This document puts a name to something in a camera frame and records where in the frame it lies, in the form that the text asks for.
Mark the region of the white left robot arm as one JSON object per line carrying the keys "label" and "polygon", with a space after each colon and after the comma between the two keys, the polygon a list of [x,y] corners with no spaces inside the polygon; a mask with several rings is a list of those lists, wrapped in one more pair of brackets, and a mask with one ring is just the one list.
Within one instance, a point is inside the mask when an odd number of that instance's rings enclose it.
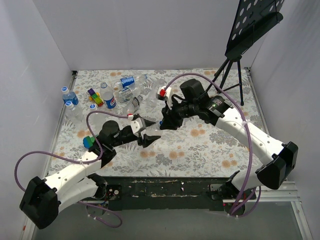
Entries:
{"label": "white left robot arm", "polygon": [[123,129],[114,120],[106,121],[93,145],[79,159],[43,179],[36,176],[29,181],[19,208],[38,229],[48,227],[62,210],[80,200],[106,196],[107,182],[96,171],[116,156],[115,147],[137,142],[146,148],[160,138],[142,134],[154,121],[139,114],[129,114],[128,118],[130,124]]}

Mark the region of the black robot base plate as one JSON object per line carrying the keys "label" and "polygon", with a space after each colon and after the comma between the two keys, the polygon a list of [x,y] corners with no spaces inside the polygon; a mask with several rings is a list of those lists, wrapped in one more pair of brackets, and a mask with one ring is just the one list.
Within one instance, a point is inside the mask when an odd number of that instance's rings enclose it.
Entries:
{"label": "black robot base plate", "polygon": [[226,177],[120,177],[92,173],[96,199],[111,211],[206,209],[228,212],[239,190]]}

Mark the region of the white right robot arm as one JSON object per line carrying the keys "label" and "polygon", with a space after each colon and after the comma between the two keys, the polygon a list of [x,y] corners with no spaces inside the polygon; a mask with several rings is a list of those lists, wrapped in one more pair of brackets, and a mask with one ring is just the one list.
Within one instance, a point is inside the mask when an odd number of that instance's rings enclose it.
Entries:
{"label": "white right robot arm", "polygon": [[277,190],[296,166],[298,146],[292,141],[287,144],[274,139],[254,124],[244,121],[235,105],[228,103],[220,95],[210,97],[200,81],[190,79],[180,85],[184,99],[173,99],[171,87],[162,86],[156,97],[165,101],[162,109],[161,130],[177,130],[183,120],[198,116],[206,124],[211,124],[236,138],[250,149],[261,166],[252,167],[250,173],[236,171],[223,185],[218,194],[223,198],[237,199],[247,189],[266,186]]}

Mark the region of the Pocari Sweat plastic bottle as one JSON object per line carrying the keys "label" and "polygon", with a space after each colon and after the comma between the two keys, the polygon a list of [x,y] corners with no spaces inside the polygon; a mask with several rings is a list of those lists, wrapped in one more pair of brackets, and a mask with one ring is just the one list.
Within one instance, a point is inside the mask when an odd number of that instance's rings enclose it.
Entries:
{"label": "Pocari Sweat plastic bottle", "polygon": [[63,92],[62,99],[64,103],[71,101],[75,106],[79,104],[78,97],[73,91]]}

